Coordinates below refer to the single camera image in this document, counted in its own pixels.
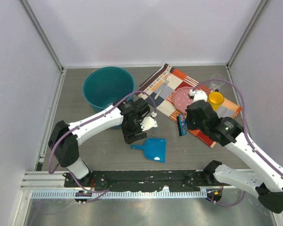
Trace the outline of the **blue hand brush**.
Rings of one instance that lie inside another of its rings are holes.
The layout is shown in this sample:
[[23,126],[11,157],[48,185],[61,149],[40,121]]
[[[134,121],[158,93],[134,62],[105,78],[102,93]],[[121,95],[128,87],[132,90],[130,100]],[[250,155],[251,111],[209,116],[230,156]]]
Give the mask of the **blue hand brush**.
[[179,136],[185,136],[188,132],[187,124],[186,124],[186,117],[184,114],[179,114],[177,116],[177,126]]

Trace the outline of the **blue dustpan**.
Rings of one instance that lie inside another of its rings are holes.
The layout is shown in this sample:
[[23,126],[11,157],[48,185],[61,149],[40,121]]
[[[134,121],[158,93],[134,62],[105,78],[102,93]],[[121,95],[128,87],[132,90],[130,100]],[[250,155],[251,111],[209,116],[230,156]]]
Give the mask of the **blue dustpan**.
[[165,163],[166,145],[167,141],[164,138],[147,138],[143,145],[130,145],[130,148],[143,150],[143,155],[147,160]]

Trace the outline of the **teal trash bin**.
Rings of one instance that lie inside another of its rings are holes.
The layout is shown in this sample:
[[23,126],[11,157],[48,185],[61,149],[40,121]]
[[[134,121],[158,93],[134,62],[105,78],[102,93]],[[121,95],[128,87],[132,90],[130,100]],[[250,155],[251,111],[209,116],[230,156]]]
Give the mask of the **teal trash bin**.
[[106,109],[135,91],[132,75],[120,67],[103,67],[93,71],[83,83],[83,96],[95,113]]

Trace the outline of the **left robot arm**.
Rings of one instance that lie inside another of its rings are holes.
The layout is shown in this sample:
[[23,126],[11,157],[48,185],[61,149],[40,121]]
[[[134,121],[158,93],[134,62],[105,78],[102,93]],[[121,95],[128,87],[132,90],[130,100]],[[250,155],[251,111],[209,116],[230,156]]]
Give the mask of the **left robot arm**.
[[59,121],[49,138],[48,146],[59,165],[69,170],[69,179],[86,186],[92,173],[79,155],[79,146],[96,134],[117,126],[121,126],[127,144],[144,139],[148,130],[157,127],[157,114],[152,112],[148,116],[148,113],[148,103],[139,98],[109,105],[105,110],[77,122],[67,124]]

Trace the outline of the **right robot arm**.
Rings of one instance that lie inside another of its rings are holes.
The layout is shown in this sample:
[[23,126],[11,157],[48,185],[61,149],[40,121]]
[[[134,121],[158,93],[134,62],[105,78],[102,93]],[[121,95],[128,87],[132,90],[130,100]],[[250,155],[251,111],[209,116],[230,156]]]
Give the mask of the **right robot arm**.
[[237,187],[255,196],[271,212],[280,214],[283,211],[283,167],[270,158],[236,120],[218,117],[208,102],[193,102],[186,111],[189,129],[199,129],[237,155],[253,171],[243,173],[219,161],[211,161],[203,170],[207,181]]

